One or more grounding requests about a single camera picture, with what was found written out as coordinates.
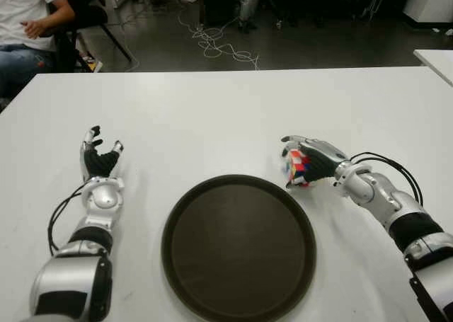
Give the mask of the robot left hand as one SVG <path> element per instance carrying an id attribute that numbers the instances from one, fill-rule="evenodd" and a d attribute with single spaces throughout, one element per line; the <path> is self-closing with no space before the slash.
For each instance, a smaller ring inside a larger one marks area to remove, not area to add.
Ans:
<path id="1" fill-rule="evenodd" d="M 100 133 L 99 125 L 91 127 L 81 143 L 79 156 L 82 179 L 85 183 L 94 177 L 108 178 L 124 150 L 122 142 L 117 140 L 108 153 L 99 154 L 97 146 L 101 145 L 103 140 L 96 137 Z"/>

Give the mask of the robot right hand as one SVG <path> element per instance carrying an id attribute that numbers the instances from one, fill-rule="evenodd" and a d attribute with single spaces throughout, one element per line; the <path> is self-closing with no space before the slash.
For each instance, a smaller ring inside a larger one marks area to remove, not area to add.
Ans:
<path id="1" fill-rule="evenodd" d="M 285 143 L 282 157 L 287 157 L 290 162 L 286 188 L 307 186 L 316 180 L 335 177 L 340 165 L 351 164 L 341 150 L 323 140 L 288 135 L 281 142 Z"/>

